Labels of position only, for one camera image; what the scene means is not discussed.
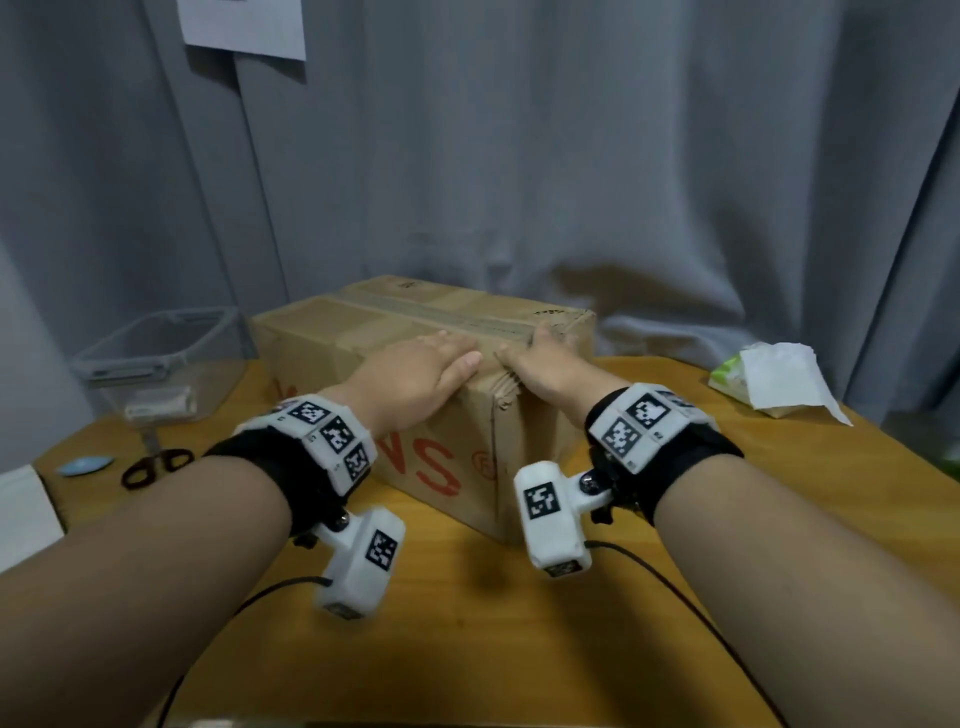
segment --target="wooden table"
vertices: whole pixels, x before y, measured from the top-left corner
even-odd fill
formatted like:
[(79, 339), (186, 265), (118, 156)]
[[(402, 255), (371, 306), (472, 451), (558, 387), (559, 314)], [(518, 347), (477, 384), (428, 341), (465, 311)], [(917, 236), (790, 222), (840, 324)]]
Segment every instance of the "wooden table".
[[(772, 420), (708, 389), (701, 370), (668, 359), (601, 362), (627, 379), (672, 387), (716, 417), (747, 456), (791, 488), (881, 542), (960, 601), (960, 485), (862, 418), (845, 427), (809, 410)], [(275, 400), (251, 364), (229, 400), (161, 442), (202, 452)], [(54, 468), (112, 454), (101, 473)], [(120, 473), (142, 454), (116, 419), (94, 423), (44, 454), (67, 527), (128, 497)], [(586, 447), (566, 464), (588, 466)], [(551, 582), (525, 553), (500, 546), (370, 480), (354, 511), (382, 503), (407, 523), (407, 542), (375, 619), (315, 611), (311, 587), (265, 599), (229, 624), (191, 670), (174, 716), (269, 716), (314, 721), (509, 725), (773, 726), (775, 721), (714, 639), (649, 574), (618, 554)], [(626, 513), (589, 536), (616, 541), (689, 589), (650, 526)], [(201, 553), (198, 559), (204, 558)], [(320, 573), (327, 552), (286, 547), (260, 586)]]

